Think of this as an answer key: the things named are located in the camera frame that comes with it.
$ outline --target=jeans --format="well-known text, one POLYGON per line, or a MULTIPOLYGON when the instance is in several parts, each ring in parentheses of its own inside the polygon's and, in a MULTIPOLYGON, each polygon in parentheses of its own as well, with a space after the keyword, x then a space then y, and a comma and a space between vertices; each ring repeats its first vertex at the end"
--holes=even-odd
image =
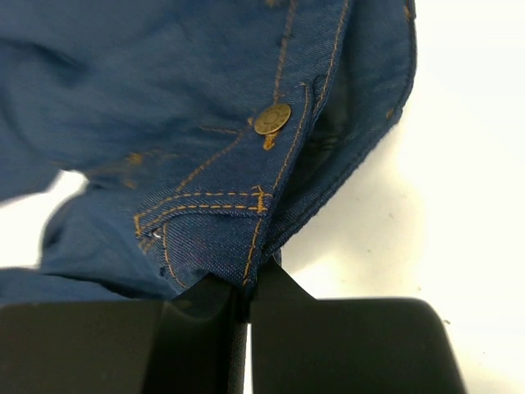
POLYGON ((4 0, 0 199, 59 169, 84 192, 0 304, 171 299, 211 273, 250 292, 399 120, 410 0, 4 0), (290 119, 254 126, 276 103, 290 119))

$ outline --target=white surface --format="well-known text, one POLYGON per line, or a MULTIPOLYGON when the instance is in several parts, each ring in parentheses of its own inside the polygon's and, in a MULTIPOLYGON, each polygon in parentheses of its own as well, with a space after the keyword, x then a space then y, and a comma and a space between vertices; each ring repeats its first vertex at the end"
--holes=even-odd
MULTIPOLYGON (((471 393, 525 393, 523 15, 519 0, 419 0, 402 122, 283 252, 314 296, 430 302, 471 393)), ((36 261, 41 226, 81 181, 0 207, 1 265, 36 261)))

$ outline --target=metal rivet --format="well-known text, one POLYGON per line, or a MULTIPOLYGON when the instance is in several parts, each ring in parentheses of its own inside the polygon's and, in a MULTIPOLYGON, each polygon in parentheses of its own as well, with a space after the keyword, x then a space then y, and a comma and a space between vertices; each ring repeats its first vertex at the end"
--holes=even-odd
POLYGON ((290 119, 292 108, 288 104, 275 104, 265 110, 255 121, 255 131, 268 135, 279 131, 290 119))
POLYGON ((158 229, 154 230, 154 231, 153 231, 153 236, 154 236, 155 238, 162 238, 161 229, 158 228, 158 229))

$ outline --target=wrinkled fabric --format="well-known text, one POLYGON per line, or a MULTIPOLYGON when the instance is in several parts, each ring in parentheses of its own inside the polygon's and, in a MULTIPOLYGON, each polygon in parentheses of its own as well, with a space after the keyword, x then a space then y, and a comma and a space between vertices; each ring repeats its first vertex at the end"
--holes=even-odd
POLYGON ((406 0, 0 2, 0 199, 59 169, 85 191, 0 304, 171 299, 258 268, 399 120, 406 0), (275 103, 285 126, 257 134, 275 103))

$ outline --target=seam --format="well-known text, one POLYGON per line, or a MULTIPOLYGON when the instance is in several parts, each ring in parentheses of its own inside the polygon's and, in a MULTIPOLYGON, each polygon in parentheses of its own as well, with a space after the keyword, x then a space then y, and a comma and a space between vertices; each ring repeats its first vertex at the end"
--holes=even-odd
POLYGON ((263 193, 263 197, 272 197, 272 194, 270 193, 264 193, 262 189, 258 193, 244 193, 244 192, 235 192, 235 191, 229 191, 229 192, 218 192, 218 193, 211 193, 207 191, 203 192, 196 192, 196 193, 184 193, 183 195, 173 195, 171 197, 167 197, 166 199, 160 201, 158 204, 154 205, 151 208, 146 209, 143 212, 137 213, 134 216, 135 220, 135 231, 137 236, 141 236, 141 229, 144 228, 144 226, 140 226, 139 220, 147 215, 148 213, 153 212, 155 209, 162 207, 164 204, 176 200, 176 199, 182 199, 186 197, 199 197, 199 196, 207 196, 207 197, 216 197, 216 196, 222 196, 222 195, 240 195, 243 197, 249 197, 249 196, 260 196, 261 193, 263 193))
POLYGON ((297 141, 299 141, 299 133, 301 129, 303 128, 304 119, 306 118, 306 113, 308 111, 308 105, 310 104, 310 93, 308 92, 308 89, 306 89, 306 84, 302 84, 304 86, 304 91, 306 93, 306 103, 304 104, 304 110, 303 110, 303 116, 301 117, 301 120, 299 122, 299 125, 297 126, 297 131, 295 132, 294 142, 292 143, 292 146, 288 150, 288 154, 286 155, 285 162, 283 163, 281 170, 279 171, 279 175, 277 175, 277 179, 275 183, 273 184, 273 190, 277 188, 277 185, 279 184, 279 181, 282 178, 282 174, 285 172, 285 169, 288 167, 290 156, 297 145, 297 141))
POLYGON ((164 259, 166 260, 167 267, 170 269, 171 276, 176 280, 177 283, 179 283, 179 285, 187 289, 188 287, 179 280, 179 278, 173 272, 173 267, 171 266, 170 254, 167 251, 167 223, 164 223, 164 226, 162 226, 162 244, 164 245, 164 259))
POLYGON ((319 101, 317 102, 315 108, 313 109, 314 112, 316 112, 319 109, 319 107, 321 107, 322 100, 324 99, 325 94, 326 94, 326 88, 328 87, 328 82, 330 80, 331 73, 334 71, 334 65, 336 64, 335 62, 336 53, 337 53, 337 49, 339 47, 339 42, 340 42, 339 38, 341 36, 341 31, 343 30, 343 24, 345 23, 345 17, 346 17, 346 12, 348 11, 348 8, 349 8, 349 0, 345 0, 345 5, 343 6, 343 11, 341 12, 341 16, 339 19, 339 25, 337 26, 336 42, 334 43, 334 50, 331 53, 330 67, 328 68, 328 73, 326 74, 325 84, 322 86, 321 97, 319 98, 319 101))
MULTIPOLYGON (((413 79, 415 77, 415 74, 416 74, 416 68, 417 68, 417 41, 416 41, 416 32, 415 32, 415 22, 414 22, 414 19, 411 19, 409 21, 409 28, 410 28, 410 33, 409 33, 409 39, 410 39, 410 50, 409 50, 409 56, 410 56, 410 60, 412 62, 410 68, 409 68, 409 72, 406 76, 406 82, 404 84, 404 88, 403 88, 403 91, 401 92, 401 94, 399 95, 397 101, 395 102, 395 105, 394 105, 394 108, 397 110, 399 108, 402 108, 402 106, 406 103, 406 100, 407 100, 407 97, 409 96, 409 91, 410 91, 410 88, 413 86, 413 79)), ((366 145, 367 147, 370 146, 370 144, 376 144, 378 142, 378 140, 376 138, 371 138, 369 139, 367 142, 366 142, 366 145)), ((347 171, 349 170, 349 168, 351 168, 352 165, 350 164, 349 166, 343 168, 341 171, 338 172, 336 178, 334 179, 333 182, 330 183, 330 185, 325 188, 321 193, 318 194, 318 197, 311 203, 309 204, 302 212, 301 214, 299 214, 295 220, 294 220, 294 223, 292 223, 291 225, 289 225, 287 228, 285 228, 283 231, 279 232, 277 235, 273 236, 273 238, 268 242, 269 245, 271 244, 274 244, 275 242, 277 242, 279 240, 279 238, 281 238, 284 234, 286 234, 286 232, 293 228, 293 225, 295 223, 298 223, 299 221, 301 222, 304 222, 304 217, 308 215, 309 212, 312 211, 313 207, 315 207, 319 201, 321 201, 323 199, 323 195, 325 193, 329 193, 332 188, 334 187, 334 185, 336 185, 336 187, 339 187, 340 186, 340 183, 342 182, 343 178, 345 178, 345 175, 347 174, 347 171)))
POLYGON ((255 251, 255 245, 257 243, 257 238, 259 235, 259 229, 261 228, 261 223, 263 223, 263 218, 259 218, 259 221, 257 222, 257 226, 255 226, 255 231, 253 232, 252 245, 250 246, 249 252, 248 252, 248 262, 246 263, 246 267, 244 268, 243 286, 246 286, 246 283, 248 283, 248 273, 249 273, 249 269, 252 266, 253 252, 255 251))
POLYGON ((153 245, 155 245, 156 242, 157 242, 156 239, 152 239, 149 243, 144 243, 143 248, 142 248, 142 251, 143 251, 144 253, 147 253, 148 250, 150 250, 151 247, 152 247, 153 245))
POLYGON ((227 129, 214 129, 212 127, 199 127, 199 129, 203 131, 215 131, 217 133, 223 133, 223 134, 233 134, 233 135, 239 134, 237 131, 227 130, 227 129))
MULTIPOLYGON (((148 223, 144 224, 142 227, 139 227, 139 233, 138 234, 140 236, 142 234, 142 231, 143 231, 144 228, 150 227, 153 224, 161 222, 164 219, 164 217, 169 215, 170 213, 174 213, 176 211, 184 211, 186 209, 191 210, 191 209, 201 209, 201 208, 230 209, 230 210, 247 209, 249 211, 258 211, 259 212, 259 207, 249 207, 249 206, 246 206, 246 205, 232 205, 232 204, 227 204, 227 205, 208 205, 208 204, 180 205, 178 207, 174 207, 174 208, 168 209, 167 211, 162 212, 156 219, 152 220, 151 222, 148 222, 148 223)), ((268 208, 262 208, 262 212, 267 211, 267 210, 268 210, 268 208)))
POLYGON ((263 188, 261 186, 256 186, 259 190, 258 192, 258 198, 257 198, 257 213, 264 212, 266 208, 264 208, 264 196, 265 193, 263 191, 263 188))
POLYGON ((285 24, 285 35, 281 41, 281 53, 279 54, 279 62, 277 63, 275 88, 273 90, 274 103, 277 103, 279 100, 279 83, 281 81, 282 71, 285 65, 286 51, 288 49, 288 41, 290 40, 290 32, 292 29, 292 23, 294 21, 295 10, 297 10, 297 2, 297 0, 291 0, 290 7, 288 8, 288 16, 286 17, 285 24))
MULTIPOLYGON (((306 84, 301 84, 301 85, 304 87, 304 91, 306 93, 306 99, 305 99, 305 103, 304 103, 303 116, 301 117, 299 125, 297 126, 297 131, 295 132, 294 142, 292 143, 292 145, 290 146, 290 149, 288 150, 288 154, 286 155, 286 158, 285 158, 285 161, 284 161, 284 163, 282 165, 282 168, 279 171, 279 175, 277 176, 276 182, 273 185, 273 190, 276 189, 277 185, 279 184, 279 180, 282 178, 282 174, 284 173, 285 169, 289 165, 290 155, 292 154, 292 152, 294 151, 295 146, 297 145, 297 141, 299 140, 299 134, 300 134, 301 129, 303 128, 304 119, 306 118, 306 114, 308 112, 308 105, 310 104, 310 94, 308 92, 306 84)), ((252 245, 249 248, 248 261, 246 263, 246 267, 244 268, 243 286, 246 286, 246 284, 248 283, 248 274, 249 274, 250 268, 252 267, 252 262, 253 262, 253 252, 255 251, 257 238, 258 238, 258 235, 259 235, 261 224, 263 223, 263 219, 264 218, 259 218, 259 220, 257 222, 257 225, 255 226, 255 230, 253 232, 252 245)))
POLYGON ((176 188, 176 191, 181 191, 185 186, 187 186, 202 170, 204 170, 206 167, 208 167, 210 164, 215 162, 218 158, 220 158, 223 154, 226 154, 230 152, 237 144, 242 140, 244 134, 246 133, 248 129, 244 129, 237 138, 228 146, 226 146, 221 152, 215 153, 213 156, 211 156, 208 160, 206 160, 203 164, 201 164, 199 167, 197 167, 186 179, 184 179, 176 188))

